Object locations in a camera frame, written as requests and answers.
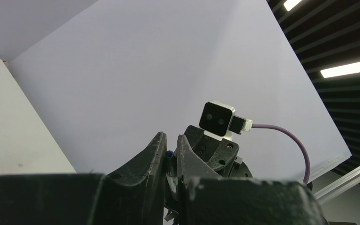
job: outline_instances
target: white backdrop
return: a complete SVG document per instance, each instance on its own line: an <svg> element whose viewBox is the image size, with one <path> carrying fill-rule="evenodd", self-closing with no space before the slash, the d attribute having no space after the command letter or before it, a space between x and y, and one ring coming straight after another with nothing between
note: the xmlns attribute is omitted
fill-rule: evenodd
<svg viewBox="0 0 360 225"><path fill-rule="evenodd" d="M0 60L0 175L74 172Z"/></svg>
<svg viewBox="0 0 360 225"><path fill-rule="evenodd" d="M14 59L96 1L0 0L0 59Z"/></svg>
<svg viewBox="0 0 360 225"><path fill-rule="evenodd" d="M115 170L158 131L173 149L213 99L293 132L313 178L350 156L264 0L100 0L9 69L78 172ZM302 178L287 136L234 141L255 177Z"/></svg>

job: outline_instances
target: camera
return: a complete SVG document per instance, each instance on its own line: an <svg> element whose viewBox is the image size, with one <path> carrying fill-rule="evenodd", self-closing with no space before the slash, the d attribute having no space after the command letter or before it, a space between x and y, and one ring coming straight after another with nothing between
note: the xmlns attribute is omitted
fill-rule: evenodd
<svg viewBox="0 0 360 225"><path fill-rule="evenodd" d="M210 101L203 108L199 127L218 136L225 136L230 129L235 108L217 101Z"/></svg>

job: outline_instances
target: metal extrusion bar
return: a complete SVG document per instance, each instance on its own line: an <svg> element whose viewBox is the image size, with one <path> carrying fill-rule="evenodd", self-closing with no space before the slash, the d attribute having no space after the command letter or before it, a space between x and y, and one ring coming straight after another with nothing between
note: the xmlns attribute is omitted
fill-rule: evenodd
<svg viewBox="0 0 360 225"><path fill-rule="evenodd" d="M360 166L315 193L320 205L360 183Z"/></svg>

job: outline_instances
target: fluorescent light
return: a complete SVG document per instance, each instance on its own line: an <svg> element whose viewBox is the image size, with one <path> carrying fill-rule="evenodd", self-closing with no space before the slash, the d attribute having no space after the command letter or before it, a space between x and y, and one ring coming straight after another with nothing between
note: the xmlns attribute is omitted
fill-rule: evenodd
<svg viewBox="0 0 360 225"><path fill-rule="evenodd" d="M324 78L355 73L360 73L360 62L321 70L321 74Z"/></svg>
<svg viewBox="0 0 360 225"><path fill-rule="evenodd" d="M286 10L290 11L293 7L295 7L301 0L288 0L284 3Z"/></svg>

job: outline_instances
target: cable connector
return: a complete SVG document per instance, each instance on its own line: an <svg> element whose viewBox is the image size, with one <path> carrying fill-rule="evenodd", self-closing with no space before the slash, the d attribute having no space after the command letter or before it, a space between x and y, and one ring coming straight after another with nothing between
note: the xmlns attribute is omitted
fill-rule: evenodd
<svg viewBox="0 0 360 225"><path fill-rule="evenodd" d="M245 120L242 131L250 131L252 129L253 120Z"/></svg>

